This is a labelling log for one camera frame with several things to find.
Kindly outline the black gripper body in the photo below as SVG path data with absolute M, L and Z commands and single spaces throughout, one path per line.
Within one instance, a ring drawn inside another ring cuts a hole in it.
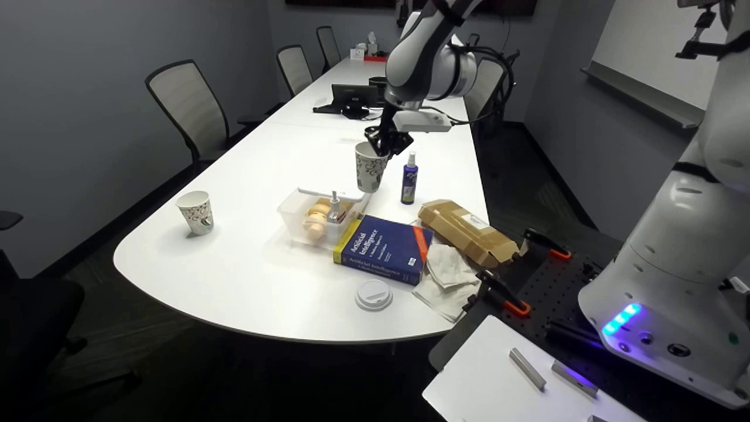
M 396 108 L 386 106 L 379 123 L 366 129 L 366 142 L 379 158 L 401 156 L 412 143 L 410 133 L 396 129 L 394 117 Z

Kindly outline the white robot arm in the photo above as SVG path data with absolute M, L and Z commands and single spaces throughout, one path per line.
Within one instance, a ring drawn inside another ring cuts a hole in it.
M 384 113 L 366 139 L 379 158 L 401 156 L 406 111 L 464 93 L 479 64 L 453 35 L 482 0 L 427 0 L 386 58 Z M 725 409 L 747 409 L 750 327 L 723 282 L 750 251 L 750 4 L 720 4 L 726 42 L 686 55 L 718 58 L 706 117 L 615 260 L 577 295 L 602 348 Z

